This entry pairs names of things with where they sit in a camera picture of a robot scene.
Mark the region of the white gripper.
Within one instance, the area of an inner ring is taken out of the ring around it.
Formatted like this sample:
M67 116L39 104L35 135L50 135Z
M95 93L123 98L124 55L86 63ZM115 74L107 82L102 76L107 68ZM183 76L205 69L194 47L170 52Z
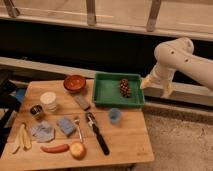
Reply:
M145 89L150 87L152 83L163 85L163 98L168 98L173 92L172 89L172 79L174 77L174 70L163 66L161 64L156 64L151 70L150 74L147 75L141 82L140 88Z

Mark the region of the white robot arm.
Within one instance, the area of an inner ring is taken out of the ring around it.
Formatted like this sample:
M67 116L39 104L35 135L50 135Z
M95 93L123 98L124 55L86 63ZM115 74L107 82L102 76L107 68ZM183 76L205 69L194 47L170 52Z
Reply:
M161 85L162 96L168 98L172 92L172 80L176 71L213 91L213 60L193 54L194 44L187 37L158 44L154 49L156 64L142 80L140 88L153 84Z

